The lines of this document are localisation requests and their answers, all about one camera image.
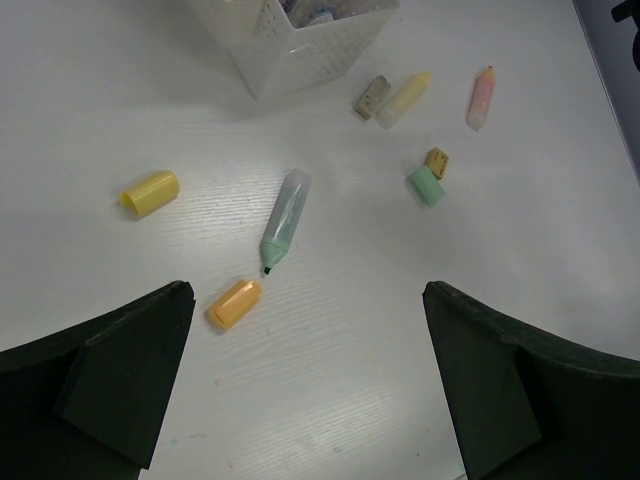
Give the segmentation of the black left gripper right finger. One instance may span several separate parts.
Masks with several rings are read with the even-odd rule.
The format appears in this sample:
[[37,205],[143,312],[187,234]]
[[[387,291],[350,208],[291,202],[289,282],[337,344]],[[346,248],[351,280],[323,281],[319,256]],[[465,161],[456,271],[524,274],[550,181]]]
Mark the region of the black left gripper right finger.
[[636,479],[639,363],[442,282],[423,304],[469,479]]

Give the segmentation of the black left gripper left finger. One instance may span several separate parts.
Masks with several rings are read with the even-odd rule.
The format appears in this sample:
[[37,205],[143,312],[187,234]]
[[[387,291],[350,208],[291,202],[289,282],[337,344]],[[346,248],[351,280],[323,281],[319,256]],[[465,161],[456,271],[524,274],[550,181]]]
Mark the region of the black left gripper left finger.
[[185,281],[1,354],[4,479],[136,479],[158,443],[195,307]]

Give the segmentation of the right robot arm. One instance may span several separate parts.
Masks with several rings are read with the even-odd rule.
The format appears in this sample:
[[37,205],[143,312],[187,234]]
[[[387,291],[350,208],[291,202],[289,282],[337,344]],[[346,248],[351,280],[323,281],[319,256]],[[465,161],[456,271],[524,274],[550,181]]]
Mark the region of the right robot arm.
[[614,22],[620,23],[627,18],[633,18],[639,24],[639,0],[624,0],[611,9]]

